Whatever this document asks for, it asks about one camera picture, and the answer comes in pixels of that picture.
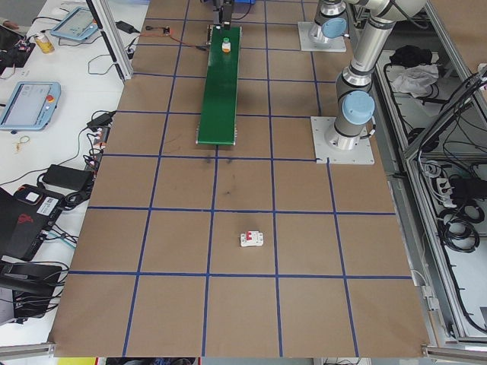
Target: robotic arm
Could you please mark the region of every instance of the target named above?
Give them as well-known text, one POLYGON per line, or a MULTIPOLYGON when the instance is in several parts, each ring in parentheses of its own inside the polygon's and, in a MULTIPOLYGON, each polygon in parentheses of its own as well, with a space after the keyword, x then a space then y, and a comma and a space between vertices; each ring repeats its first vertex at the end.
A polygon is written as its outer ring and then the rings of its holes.
POLYGON ((331 146, 348 151, 357 145, 364 124, 374 113, 374 100, 364 90, 372 82, 371 75, 387 37, 397 21, 410 19, 417 14, 425 6, 426 0, 320 0, 315 24, 310 31, 313 41, 320 42, 342 35, 343 31, 337 31, 337 27, 328 27, 327 24, 343 14, 345 3, 360 5, 371 11, 353 59, 338 76, 336 93, 339 116, 325 133, 325 139, 331 146))
POLYGON ((215 10, 213 10, 213 24, 223 26, 229 30, 231 26, 231 15, 234 12, 234 0, 212 0, 215 10))

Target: small bottle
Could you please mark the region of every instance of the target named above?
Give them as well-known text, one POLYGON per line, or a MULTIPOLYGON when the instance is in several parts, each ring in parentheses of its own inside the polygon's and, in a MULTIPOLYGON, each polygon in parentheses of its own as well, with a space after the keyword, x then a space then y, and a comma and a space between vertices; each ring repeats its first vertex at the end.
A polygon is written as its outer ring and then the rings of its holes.
POLYGON ((223 43, 221 44, 221 50, 225 53, 229 53, 231 49, 230 39, 225 37, 223 43))
POLYGON ((40 50, 43 51, 43 53, 54 52, 54 46, 49 40, 49 38, 47 38, 46 34, 36 33, 33 35, 33 38, 36 41, 37 45, 39 46, 40 50))

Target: white label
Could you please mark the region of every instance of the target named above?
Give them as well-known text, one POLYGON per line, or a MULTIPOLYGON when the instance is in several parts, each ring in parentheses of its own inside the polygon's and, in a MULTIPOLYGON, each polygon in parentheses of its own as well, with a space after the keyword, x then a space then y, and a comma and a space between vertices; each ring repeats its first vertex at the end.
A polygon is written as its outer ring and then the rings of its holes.
POLYGON ((28 200, 29 202, 33 202, 33 203, 36 202, 38 198, 39 198, 39 194, 36 194, 35 192, 30 192, 25 197, 26 200, 28 200))
POLYGON ((42 205, 37 209, 37 213, 42 215, 50 215, 54 207, 58 204, 59 199, 46 198, 42 205))

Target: metal bracket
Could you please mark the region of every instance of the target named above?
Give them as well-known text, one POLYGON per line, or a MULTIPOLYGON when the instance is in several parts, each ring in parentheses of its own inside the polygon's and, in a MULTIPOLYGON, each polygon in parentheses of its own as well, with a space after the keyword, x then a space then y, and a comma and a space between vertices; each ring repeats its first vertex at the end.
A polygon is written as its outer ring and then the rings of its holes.
MULTIPOLYGON (((313 129, 314 153, 317 163, 330 163, 342 165, 373 165, 371 143, 368 139, 361 139, 358 145, 351 151, 341 151, 333 148, 325 141, 325 132, 334 122, 335 117, 312 116, 311 127, 313 129)), ((366 135, 364 127, 361 135, 366 135)))
POLYGON ((345 41, 340 36, 329 43, 315 43, 312 42, 308 33, 313 26, 313 23, 306 21, 298 22, 299 40, 301 41, 301 51, 316 51, 316 52, 346 52, 345 41))

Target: power adapter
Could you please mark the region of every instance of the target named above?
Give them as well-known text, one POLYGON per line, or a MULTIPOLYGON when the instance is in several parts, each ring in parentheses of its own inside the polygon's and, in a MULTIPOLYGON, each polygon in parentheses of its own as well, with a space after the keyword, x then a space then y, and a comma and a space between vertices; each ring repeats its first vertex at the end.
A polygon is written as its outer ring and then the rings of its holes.
POLYGON ((109 125, 113 121, 112 117, 115 115, 115 113, 116 111, 100 114, 95 119, 92 119, 90 122, 86 123, 86 126, 91 129, 91 131, 95 132, 97 127, 109 125))
POLYGON ((48 185, 79 192, 84 190, 93 177, 90 171, 76 170, 61 165, 51 165, 42 179, 48 185))
POLYGON ((119 28, 121 31, 132 34, 132 33, 140 33, 138 30, 134 28, 133 25, 126 23, 125 21, 117 21, 115 23, 116 27, 119 28))

